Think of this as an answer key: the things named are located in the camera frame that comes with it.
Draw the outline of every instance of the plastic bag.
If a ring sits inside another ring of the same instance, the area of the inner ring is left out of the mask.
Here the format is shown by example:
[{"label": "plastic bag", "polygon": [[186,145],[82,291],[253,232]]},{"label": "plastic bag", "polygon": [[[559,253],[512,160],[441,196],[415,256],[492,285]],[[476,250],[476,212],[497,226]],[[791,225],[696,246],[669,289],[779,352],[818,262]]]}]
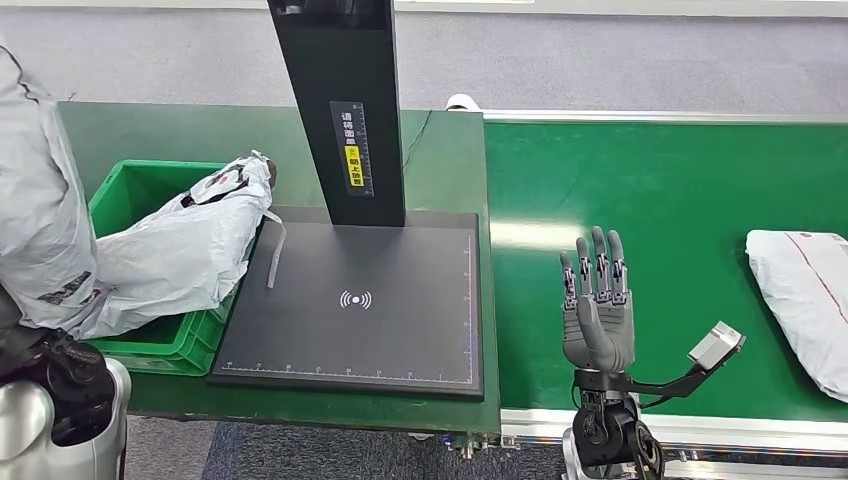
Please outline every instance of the plastic bag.
[{"label": "plastic bag", "polygon": [[848,242],[833,233],[754,230],[749,264],[798,361],[848,402]]},{"label": "plastic bag", "polygon": [[245,252],[271,205],[269,161],[230,162],[132,227],[97,239],[103,310],[70,329],[118,335],[151,320],[217,307],[247,272]]},{"label": "plastic bag", "polygon": [[25,326],[67,327],[97,308],[79,185],[55,102],[0,37],[0,284]]}]

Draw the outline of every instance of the sticker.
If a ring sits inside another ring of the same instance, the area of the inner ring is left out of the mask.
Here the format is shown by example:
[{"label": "sticker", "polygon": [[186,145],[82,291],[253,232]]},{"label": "sticker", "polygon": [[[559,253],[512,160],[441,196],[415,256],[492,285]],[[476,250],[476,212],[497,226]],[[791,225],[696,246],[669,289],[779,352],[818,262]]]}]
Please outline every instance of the sticker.
[{"label": "sticker", "polygon": [[359,161],[359,147],[346,146],[345,159],[347,159],[347,173],[350,176],[350,184],[353,187],[364,187],[362,179],[362,164]]},{"label": "sticker", "polygon": [[365,106],[362,102],[330,102],[330,113],[348,195],[373,197]]}]

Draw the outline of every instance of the white parcel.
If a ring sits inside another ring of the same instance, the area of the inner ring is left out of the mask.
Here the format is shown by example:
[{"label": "white parcel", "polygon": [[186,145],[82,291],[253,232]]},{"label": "white parcel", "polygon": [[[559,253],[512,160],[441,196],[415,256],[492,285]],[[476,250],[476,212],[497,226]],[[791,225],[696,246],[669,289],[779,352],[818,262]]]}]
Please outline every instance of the white parcel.
[{"label": "white parcel", "polygon": [[746,247],[801,365],[821,391],[848,402],[848,242],[833,233],[753,230]]},{"label": "white parcel", "polygon": [[259,152],[202,179],[132,227],[97,239],[97,279],[109,287],[100,315],[77,338],[118,335],[151,320],[217,307],[247,272],[245,252],[271,205]]}]

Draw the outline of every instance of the metal frame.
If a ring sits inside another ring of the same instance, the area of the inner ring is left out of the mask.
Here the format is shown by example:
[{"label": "metal frame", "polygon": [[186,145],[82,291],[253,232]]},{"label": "metal frame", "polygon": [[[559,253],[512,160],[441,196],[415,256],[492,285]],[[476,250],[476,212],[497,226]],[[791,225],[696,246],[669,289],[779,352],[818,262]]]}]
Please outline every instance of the metal frame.
[{"label": "metal frame", "polygon": [[845,124],[848,114],[750,114],[711,112],[649,112],[602,110],[483,110],[494,123],[652,122],[652,123],[812,123]]},{"label": "metal frame", "polygon": [[[763,115],[704,112],[589,110],[483,110],[494,123],[649,122],[690,124],[848,124],[848,115]],[[502,409],[502,443],[561,444],[574,410]],[[848,478],[848,469],[702,461],[713,454],[768,454],[815,459],[848,454],[848,425],[837,422],[691,417],[645,414],[642,420],[680,461],[666,468],[669,478]]]}]

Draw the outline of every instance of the gray carpet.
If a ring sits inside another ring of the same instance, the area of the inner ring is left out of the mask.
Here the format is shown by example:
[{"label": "gray carpet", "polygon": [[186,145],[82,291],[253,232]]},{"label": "gray carpet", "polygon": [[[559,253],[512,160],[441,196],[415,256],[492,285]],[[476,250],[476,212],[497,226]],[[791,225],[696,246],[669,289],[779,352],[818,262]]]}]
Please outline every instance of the gray carpet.
[{"label": "gray carpet", "polygon": [[[0,9],[0,31],[64,98],[292,105],[258,11]],[[399,14],[405,108],[831,113],[848,109],[848,22]],[[556,447],[470,461],[439,439],[132,418],[128,480],[557,479]]]}]

